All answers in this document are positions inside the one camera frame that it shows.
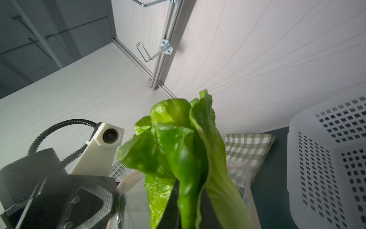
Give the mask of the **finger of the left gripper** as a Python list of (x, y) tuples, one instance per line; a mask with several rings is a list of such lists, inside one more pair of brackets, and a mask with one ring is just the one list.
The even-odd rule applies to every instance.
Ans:
[(112, 177), (50, 176), (35, 186), (17, 229), (105, 229), (116, 213)]

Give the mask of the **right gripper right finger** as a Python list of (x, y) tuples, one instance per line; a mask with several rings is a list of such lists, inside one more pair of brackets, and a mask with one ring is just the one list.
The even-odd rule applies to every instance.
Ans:
[(201, 195), (200, 212), (200, 229), (222, 229), (222, 225), (216, 216), (215, 210), (208, 195), (208, 191), (206, 189), (203, 190)]

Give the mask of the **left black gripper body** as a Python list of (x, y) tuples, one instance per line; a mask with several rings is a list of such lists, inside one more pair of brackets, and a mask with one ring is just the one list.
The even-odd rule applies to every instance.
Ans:
[(1, 213), (5, 227), (16, 225), (35, 186), (50, 176), (73, 176), (66, 172), (51, 148), (23, 157), (1, 169)]

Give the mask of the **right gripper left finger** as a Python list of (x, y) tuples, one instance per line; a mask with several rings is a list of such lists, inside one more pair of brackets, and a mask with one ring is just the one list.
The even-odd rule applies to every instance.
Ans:
[(180, 229), (181, 215), (178, 208), (179, 181), (176, 180), (157, 229)]

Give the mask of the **pink dotted zipper bag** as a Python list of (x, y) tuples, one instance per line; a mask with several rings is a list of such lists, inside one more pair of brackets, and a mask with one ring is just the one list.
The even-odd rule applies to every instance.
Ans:
[[(251, 161), (238, 162), (227, 160), (227, 171), (248, 210), (255, 229), (260, 229), (260, 221), (251, 192)], [(117, 191), (121, 195), (117, 204), (117, 213), (108, 221), (108, 229), (149, 229), (150, 213), (147, 192), (144, 187), (144, 174), (138, 171), (128, 175)]]

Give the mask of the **white plastic basket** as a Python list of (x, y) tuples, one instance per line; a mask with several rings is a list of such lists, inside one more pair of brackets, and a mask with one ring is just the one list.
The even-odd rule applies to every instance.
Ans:
[(300, 229), (366, 226), (366, 91), (297, 114), (287, 139), (287, 190)]

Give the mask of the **green checkered cloth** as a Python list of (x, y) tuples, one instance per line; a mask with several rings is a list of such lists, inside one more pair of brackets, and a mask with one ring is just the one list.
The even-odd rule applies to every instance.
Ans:
[(227, 170), (238, 188), (253, 182), (274, 141), (273, 134), (226, 135)]

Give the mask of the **aluminium top rail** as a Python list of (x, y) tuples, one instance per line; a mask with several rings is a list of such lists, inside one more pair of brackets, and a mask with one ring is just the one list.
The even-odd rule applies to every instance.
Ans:
[(157, 53), (158, 55), (156, 57), (155, 68), (151, 79), (150, 88), (153, 90), (157, 88), (162, 73), (163, 64), (165, 62), (165, 56), (168, 55), (168, 49), (172, 46), (172, 35), (183, 2), (184, 1), (169, 1), (170, 5), (161, 39), (161, 47)]

